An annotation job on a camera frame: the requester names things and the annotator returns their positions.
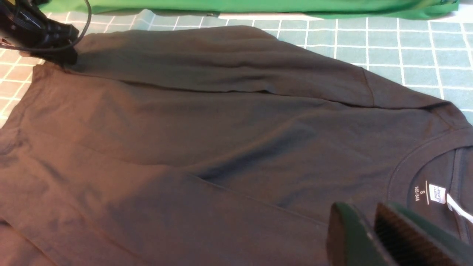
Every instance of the green t-shirt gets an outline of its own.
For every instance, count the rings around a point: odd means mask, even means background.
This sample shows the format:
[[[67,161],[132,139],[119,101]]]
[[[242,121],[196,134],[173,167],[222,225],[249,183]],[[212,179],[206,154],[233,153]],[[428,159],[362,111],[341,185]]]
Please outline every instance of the green t-shirt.
[[[93,0],[95,14],[135,9],[213,12],[305,12],[321,18],[388,16],[438,18],[458,10],[458,0]],[[44,12],[86,11],[83,0],[53,0]]]

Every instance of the grid cutting mat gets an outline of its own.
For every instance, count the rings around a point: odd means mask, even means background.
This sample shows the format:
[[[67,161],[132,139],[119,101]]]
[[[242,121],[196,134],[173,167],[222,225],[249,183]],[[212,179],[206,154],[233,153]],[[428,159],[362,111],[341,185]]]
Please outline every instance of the grid cutting mat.
[[[48,14],[81,29],[86,15]],[[346,61],[413,90],[455,103],[473,123],[473,23],[396,18],[336,20],[236,20],[202,16],[95,15],[89,33],[130,29],[182,30],[247,25],[310,51]],[[0,126],[31,83],[33,65],[14,51],[0,50]]]

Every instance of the white tag string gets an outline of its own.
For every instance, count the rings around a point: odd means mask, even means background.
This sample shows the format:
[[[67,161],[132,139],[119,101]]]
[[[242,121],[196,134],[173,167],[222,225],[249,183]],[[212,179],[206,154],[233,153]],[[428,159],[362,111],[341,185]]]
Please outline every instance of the white tag string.
[[[465,210],[456,203],[453,198],[450,196],[450,194],[447,193],[447,205],[448,208],[453,211],[454,209],[458,215],[463,216],[465,219],[469,220],[471,223],[473,223],[473,216],[469,213],[467,213]]]

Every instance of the shoulder seam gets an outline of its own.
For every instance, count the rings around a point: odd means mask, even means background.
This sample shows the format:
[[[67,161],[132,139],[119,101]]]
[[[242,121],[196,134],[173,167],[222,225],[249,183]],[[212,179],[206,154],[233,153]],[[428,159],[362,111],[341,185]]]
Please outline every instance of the shoulder seam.
[[[375,107],[375,94],[373,93],[373,90],[371,89],[371,87],[369,86],[369,82],[368,82],[368,77],[366,76],[366,70],[362,67],[359,67],[361,69],[361,71],[363,72],[363,77],[365,78],[365,84],[366,84],[366,88],[368,89],[370,95],[371,95],[371,107]]]

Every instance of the t-shirt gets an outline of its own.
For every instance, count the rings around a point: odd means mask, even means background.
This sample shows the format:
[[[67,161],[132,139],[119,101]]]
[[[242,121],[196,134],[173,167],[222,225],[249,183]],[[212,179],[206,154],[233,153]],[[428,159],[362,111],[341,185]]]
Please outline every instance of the t-shirt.
[[[435,201],[473,211],[473,129],[450,102],[251,27],[77,50],[34,67],[0,130],[0,265],[326,265],[339,201],[369,221],[398,202],[471,243]]]
[[[219,12],[304,12],[319,18],[387,16],[429,19],[443,17],[452,11],[457,11],[459,0],[94,0],[90,5],[94,14],[150,9],[214,14]],[[88,11],[84,0],[50,1],[41,5],[41,10],[43,12]]]

